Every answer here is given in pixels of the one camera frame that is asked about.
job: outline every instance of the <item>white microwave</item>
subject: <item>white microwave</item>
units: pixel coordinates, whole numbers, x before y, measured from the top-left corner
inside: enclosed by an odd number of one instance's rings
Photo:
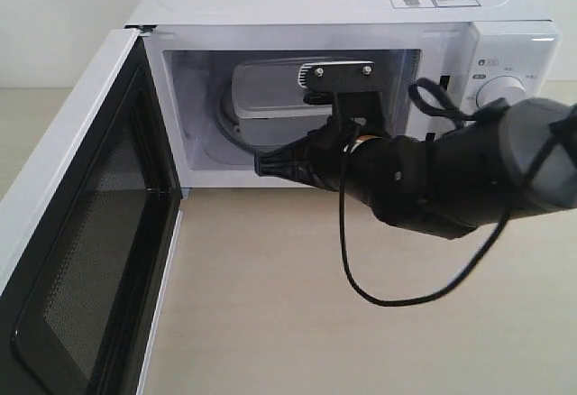
[[[294,186],[258,177],[217,125],[240,69],[261,72],[258,100],[298,82],[271,87],[272,62],[378,62],[389,130],[423,138],[443,124],[411,105],[411,82],[466,111],[515,102],[538,93],[559,41],[529,0],[142,0],[0,202],[0,392],[142,390],[180,190]]]

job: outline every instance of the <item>microwave door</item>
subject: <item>microwave door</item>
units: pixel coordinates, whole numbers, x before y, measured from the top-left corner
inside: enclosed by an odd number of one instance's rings
[[[0,203],[0,393],[135,393],[181,200],[143,40],[105,40]]]

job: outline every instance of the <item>countertop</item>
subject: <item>countertop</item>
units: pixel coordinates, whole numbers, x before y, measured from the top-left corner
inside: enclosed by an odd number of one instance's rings
[[[0,197],[67,90],[0,90]],[[577,101],[577,84],[543,96]],[[577,388],[577,211],[511,224],[451,296],[376,308],[348,286],[337,197],[197,189],[183,220],[145,393],[568,394]],[[490,228],[448,242],[347,202],[352,270],[383,298],[439,288]]]

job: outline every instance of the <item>container lid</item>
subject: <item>container lid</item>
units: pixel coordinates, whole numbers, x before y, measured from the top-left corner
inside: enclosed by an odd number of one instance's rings
[[[298,84],[298,71],[308,62],[335,60],[306,57],[247,61],[234,69],[234,112],[241,119],[330,115],[332,107],[303,101],[306,90]]]

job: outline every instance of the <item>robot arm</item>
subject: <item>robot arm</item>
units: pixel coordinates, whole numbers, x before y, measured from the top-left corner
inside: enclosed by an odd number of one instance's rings
[[[308,66],[302,79],[308,103],[330,103],[327,124],[274,152],[257,154],[255,170],[339,192],[343,268],[353,289],[381,307],[438,300],[471,274],[509,219],[577,207],[577,106],[529,99],[509,106],[499,99],[467,115],[433,81],[420,79],[409,96],[424,114],[455,124],[424,141],[385,131],[380,73],[366,64]],[[426,89],[443,109],[420,96]],[[432,294],[382,300],[362,289],[349,268],[344,237],[344,194],[369,206],[382,222],[447,239],[497,223],[465,268]]]

